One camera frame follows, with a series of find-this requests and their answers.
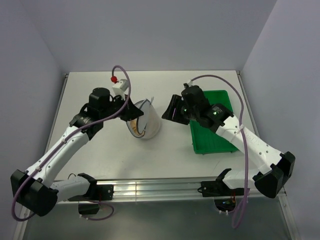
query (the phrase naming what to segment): cable clip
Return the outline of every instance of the cable clip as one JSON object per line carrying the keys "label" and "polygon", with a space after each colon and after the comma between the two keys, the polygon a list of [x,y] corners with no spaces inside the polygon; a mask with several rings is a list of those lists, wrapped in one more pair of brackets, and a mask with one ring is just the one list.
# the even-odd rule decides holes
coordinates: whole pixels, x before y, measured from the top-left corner
{"label": "cable clip", "polygon": [[245,128],[245,126],[244,126],[243,124],[241,124],[241,125],[239,126],[239,129],[234,132],[234,135],[233,135],[233,137],[231,138],[230,143],[232,143],[232,141],[233,141],[234,138],[237,136],[237,134],[240,133],[240,131],[241,131],[242,129],[244,129],[244,128]]}
{"label": "cable clip", "polygon": [[186,88],[191,87],[192,84],[193,84],[193,82],[190,80],[190,81],[188,81],[187,83],[184,83],[183,86],[184,86],[184,88],[186,89]]}

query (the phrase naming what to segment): white cup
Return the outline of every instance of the white cup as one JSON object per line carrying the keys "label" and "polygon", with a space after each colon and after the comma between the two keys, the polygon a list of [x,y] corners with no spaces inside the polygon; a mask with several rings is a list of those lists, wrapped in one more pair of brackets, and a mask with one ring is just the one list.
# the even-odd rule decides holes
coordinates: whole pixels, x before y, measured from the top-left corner
{"label": "white cup", "polygon": [[127,121],[126,125],[130,133],[136,138],[151,139],[161,127],[161,118],[152,105],[153,100],[154,98],[152,97],[151,101],[145,99],[134,104],[143,112],[143,115],[132,121]]}

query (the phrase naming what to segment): white connector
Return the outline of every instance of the white connector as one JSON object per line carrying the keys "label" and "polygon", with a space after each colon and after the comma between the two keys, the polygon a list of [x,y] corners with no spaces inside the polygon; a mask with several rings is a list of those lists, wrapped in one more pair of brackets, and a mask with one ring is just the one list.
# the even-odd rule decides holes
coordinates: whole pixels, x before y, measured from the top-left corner
{"label": "white connector", "polygon": [[121,79],[112,86],[112,90],[116,96],[120,95],[122,99],[125,100],[126,99],[125,91],[128,89],[128,87],[129,87],[128,80]]}
{"label": "white connector", "polygon": [[193,85],[193,82],[190,80],[186,83],[189,87],[191,87]]}

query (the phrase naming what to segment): red connector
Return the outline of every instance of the red connector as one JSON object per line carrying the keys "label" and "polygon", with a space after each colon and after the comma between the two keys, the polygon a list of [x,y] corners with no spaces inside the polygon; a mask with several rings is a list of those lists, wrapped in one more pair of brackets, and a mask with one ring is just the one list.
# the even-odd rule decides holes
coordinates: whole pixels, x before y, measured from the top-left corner
{"label": "red connector", "polygon": [[116,77],[116,76],[112,76],[112,77],[111,77],[111,82],[113,82],[114,84],[115,84],[116,82],[118,82],[117,77]]}

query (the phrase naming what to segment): metal frame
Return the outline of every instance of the metal frame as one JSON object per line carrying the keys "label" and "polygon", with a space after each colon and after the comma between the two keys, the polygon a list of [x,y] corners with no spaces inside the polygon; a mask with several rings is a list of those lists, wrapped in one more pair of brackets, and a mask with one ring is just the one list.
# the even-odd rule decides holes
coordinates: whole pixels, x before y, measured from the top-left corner
{"label": "metal frame", "polygon": [[[249,101],[241,79],[241,73],[236,72],[244,96],[249,116],[252,121],[254,132],[259,136],[259,132],[252,115]],[[55,127],[62,97],[68,80],[68,74],[65,75],[57,110],[54,116],[52,128],[48,138],[45,151],[48,150],[50,139]],[[214,181],[215,177],[189,177],[189,178],[161,178],[161,179],[130,179],[130,180],[99,180],[98,185],[114,185],[113,199],[109,202],[152,202],[152,201],[181,201],[181,200],[205,200],[208,197],[202,197],[197,189],[201,186],[202,181]],[[288,204],[285,189],[278,193],[278,198],[282,208],[283,216],[286,221],[291,239],[300,240],[299,231],[295,223],[293,214]],[[250,198],[264,197],[258,190],[252,189],[249,193]],[[224,197],[215,197],[215,199],[223,199]],[[78,204],[85,201],[63,201],[58,204]],[[20,217],[26,217],[30,214],[30,210],[22,207]],[[28,221],[18,222],[13,236],[14,240],[22,240]]]}
{"label": "metal frame", "polygon": [[[214,181],[215,177],[187,177],[187,178],[160,178],[139,180],[99,180],[98,185],[113,185],[113,198],[108,202],[154,202],[154,201],[182,201],[205,200],[213,197],[202,197],[197,190],[202,181]],[[278,196],[285,196],[281,190]],[[214,197],[225,199],[230,196]],[[251,189],[250,198],[264,197],[257,189]],[[58,204],[78,204],[78,201],[62,201]]]}

